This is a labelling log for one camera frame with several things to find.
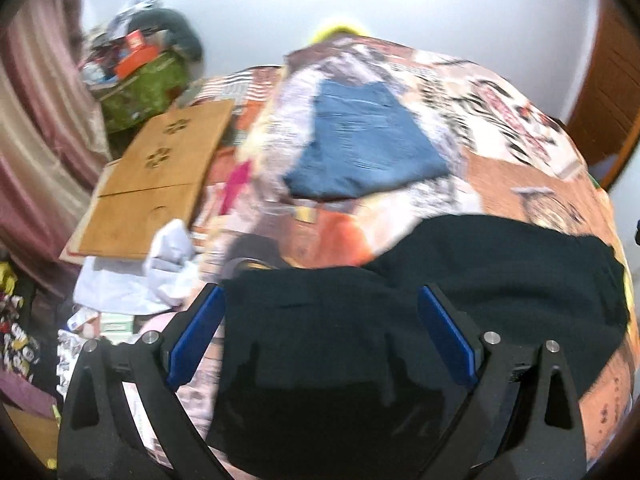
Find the black pants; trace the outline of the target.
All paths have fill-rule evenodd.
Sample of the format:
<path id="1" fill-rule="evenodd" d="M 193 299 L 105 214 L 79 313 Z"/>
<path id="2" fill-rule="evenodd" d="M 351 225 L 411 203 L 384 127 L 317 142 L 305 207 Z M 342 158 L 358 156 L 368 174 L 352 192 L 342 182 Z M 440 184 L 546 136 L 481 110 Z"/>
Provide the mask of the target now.
<path id="1" fill-rule="evenodd" d="M 243 270 L 222 284 L 206 441 L 262 479 L 410 479 L 466 396 L 420 322 L 423 286 L 507 341 L 556 340 L 585 392 L 626 335 L 624 274 L 600 238 L 470 215 L 363 266 Z"/>

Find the wooden lap desk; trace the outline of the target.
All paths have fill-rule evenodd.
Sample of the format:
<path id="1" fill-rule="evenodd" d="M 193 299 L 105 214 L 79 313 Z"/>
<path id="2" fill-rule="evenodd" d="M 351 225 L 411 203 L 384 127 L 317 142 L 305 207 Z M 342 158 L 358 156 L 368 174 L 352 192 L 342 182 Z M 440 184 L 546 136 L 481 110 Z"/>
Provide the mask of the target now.
<path id="1" fill-rule="evenodd" d="M 165 224 L 189 223 L 233 107 L 231 100 L 209 101 L 151 118 L 122 158 L 104 168 L 60 259 L 142 260 Z"/>

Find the newspaper print bedsheet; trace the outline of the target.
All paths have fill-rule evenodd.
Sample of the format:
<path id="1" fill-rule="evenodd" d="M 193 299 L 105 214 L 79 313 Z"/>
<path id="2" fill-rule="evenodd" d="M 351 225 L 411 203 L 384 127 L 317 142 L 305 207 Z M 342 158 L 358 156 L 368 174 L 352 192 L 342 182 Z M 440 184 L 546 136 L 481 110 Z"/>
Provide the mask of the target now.
<path id="1" fill-rule="evenodd" d="M 446 160 L 448 176 L 349 200 L 291 196 L 283 177 L 311 142 L 314 98 L 325 80 L 385 84 Z M 343 37 L 288 56 L 260 101 L 235 161 L 240 185 L 222 188 L 216 214 L 201 222 L 202 277 L 205 285 L 221 289 L 246 269 L 363 266 L 422 221 L 441 216 L 506 218 L 566 235 L 591 235 L 610 246 L 625 269 L 629 321 L 620 348 L 592 386 L 579 392 L 574 382 L 588 474 L 629 404 L 638 330 L 608 196 L 594 186 L 582 155 L 553 119 L 512 84 L 462 58 Z M 224 359 L 226 310 L 192 379 L 177 396 L 227 469 L 227 479 L 261 479 L 233 466 L 206 441 Z"/>

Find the pink striped curtain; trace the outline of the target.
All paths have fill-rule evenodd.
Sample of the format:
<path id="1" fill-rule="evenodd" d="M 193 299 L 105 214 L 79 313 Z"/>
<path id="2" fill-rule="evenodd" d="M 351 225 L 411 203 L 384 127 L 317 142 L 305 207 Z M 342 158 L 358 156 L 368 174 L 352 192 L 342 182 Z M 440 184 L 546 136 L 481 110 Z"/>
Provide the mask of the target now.
<path id="1" fill-rule="evenodd" d="M 98 102 L 81 79 L 82 0 L 17 0 L 1 26 L 1 244 L 40 287 L 77 278 L 58 256 L 110 160 Z"/>

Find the brown wooden door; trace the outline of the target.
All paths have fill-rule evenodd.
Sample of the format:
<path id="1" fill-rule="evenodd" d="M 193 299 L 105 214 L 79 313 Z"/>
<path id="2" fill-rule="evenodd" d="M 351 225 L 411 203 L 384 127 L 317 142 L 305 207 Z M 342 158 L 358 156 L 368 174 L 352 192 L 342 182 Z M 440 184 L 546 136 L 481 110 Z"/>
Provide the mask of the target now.
<path id="1" fill-rule="evenodd" d="M 606 190 L 639 142 L 639 39 L 613 0 L 599 0 L 596 38 L 567 132 Z"/>

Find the folded blue jeans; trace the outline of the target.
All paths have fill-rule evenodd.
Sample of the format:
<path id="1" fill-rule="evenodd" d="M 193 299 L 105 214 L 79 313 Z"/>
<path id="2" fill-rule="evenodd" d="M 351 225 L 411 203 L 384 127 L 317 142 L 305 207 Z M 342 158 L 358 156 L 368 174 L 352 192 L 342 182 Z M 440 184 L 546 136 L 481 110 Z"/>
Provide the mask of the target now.
<path id="1" fill-rule="evenodd" d="M 311 142 L 283 181 L 293 197 L 349 200 L 448 174 L 446 160 L 385 84 L 325 80 L 314 98 Z"/>

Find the green patterned storage box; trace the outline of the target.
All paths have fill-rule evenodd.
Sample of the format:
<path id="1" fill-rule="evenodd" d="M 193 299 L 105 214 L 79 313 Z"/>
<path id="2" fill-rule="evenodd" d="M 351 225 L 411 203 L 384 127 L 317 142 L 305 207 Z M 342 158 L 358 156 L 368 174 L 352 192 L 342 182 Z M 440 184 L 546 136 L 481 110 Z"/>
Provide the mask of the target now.
<path id="1" fill-rule="evenodd" d="M 163 114 L 189 82 L 184 59 L 175 52 L 163 52 L 96 98 L 106 132 L 126 130 Z"/>

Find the orange box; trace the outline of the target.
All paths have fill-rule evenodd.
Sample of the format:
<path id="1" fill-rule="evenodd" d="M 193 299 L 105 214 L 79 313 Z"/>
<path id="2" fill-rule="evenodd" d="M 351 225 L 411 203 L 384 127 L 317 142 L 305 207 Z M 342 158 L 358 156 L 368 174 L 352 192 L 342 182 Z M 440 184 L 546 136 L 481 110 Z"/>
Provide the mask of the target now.
<path id="1" fill-rule="evenodd" d="M 125 37 L 124 56 L 117 63 L 115 74 L 118 79 L 125 79 L 159 55 L 160 48 L 155 44 L 148 44 L 142 31 L 135 29 Z"/>

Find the grey plush toy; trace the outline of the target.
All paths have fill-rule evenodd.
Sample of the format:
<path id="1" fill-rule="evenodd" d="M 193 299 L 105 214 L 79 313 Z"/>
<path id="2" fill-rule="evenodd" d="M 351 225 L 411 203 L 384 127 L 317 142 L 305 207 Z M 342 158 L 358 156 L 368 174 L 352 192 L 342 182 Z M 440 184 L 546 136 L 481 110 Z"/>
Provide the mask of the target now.
<path id="1" fill-rule="evenodd" d="M 183 14 L 167 8 L 141 10 L 129 20 L 127 32 L 163 34 L 163 46 L 173 48 L 189 62 L 200 62 L 203 47 L 200 38 Z"/>

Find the yellow pillow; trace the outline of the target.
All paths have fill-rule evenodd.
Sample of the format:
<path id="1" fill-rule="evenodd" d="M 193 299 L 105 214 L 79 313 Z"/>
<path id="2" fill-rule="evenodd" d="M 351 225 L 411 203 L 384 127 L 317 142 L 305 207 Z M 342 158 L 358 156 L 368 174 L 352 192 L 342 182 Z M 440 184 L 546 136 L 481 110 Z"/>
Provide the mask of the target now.
<path id="1" fill-rule="evenodd" d="M 321 44 L 322 42 L 338 37 L 361 37 L 363 32 L 352 26 L 335 25 L 317 32 L 311 39 L 311 44 Z"/>

